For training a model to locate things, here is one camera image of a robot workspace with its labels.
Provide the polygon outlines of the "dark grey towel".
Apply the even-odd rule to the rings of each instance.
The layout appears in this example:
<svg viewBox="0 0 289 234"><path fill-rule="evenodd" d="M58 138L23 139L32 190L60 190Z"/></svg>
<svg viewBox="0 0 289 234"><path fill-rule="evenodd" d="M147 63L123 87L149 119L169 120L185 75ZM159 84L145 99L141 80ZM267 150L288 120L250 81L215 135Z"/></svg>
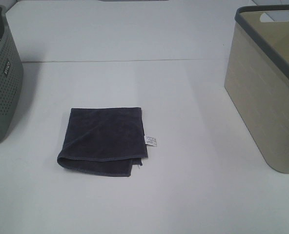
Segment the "dark grey towel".
<svg viewBox="0 0 289 234"><path fill-rule="evenodd" d="M73 108L57 163L82 173L129 177L157 140L145 135L140 107Z"/></svg>

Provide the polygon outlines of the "beige basket with grey rim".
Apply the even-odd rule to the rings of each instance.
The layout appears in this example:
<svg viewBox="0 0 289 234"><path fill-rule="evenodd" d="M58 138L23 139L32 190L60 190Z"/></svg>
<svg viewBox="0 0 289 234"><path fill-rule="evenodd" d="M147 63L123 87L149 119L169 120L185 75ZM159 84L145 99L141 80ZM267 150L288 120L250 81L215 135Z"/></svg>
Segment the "beige basket with grey rim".
<svg viewBox="0 0 289 234"><path fill-rule="evenodd" d="M289 174L289 4L236 11L224 87L266 163Z"/></svg>

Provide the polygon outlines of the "grey perforated plastic basket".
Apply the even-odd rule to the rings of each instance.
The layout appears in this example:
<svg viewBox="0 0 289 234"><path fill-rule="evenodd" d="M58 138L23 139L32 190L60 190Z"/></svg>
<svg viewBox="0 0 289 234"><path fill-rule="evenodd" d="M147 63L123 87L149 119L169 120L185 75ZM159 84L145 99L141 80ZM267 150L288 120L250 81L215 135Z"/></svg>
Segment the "grey perforated plastic basket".
<svg viewBox="0 0 289 234"><path fill-rule="evenodd" d="M0 142L5 138L21 94L22 62L0 5Z"/></svg>

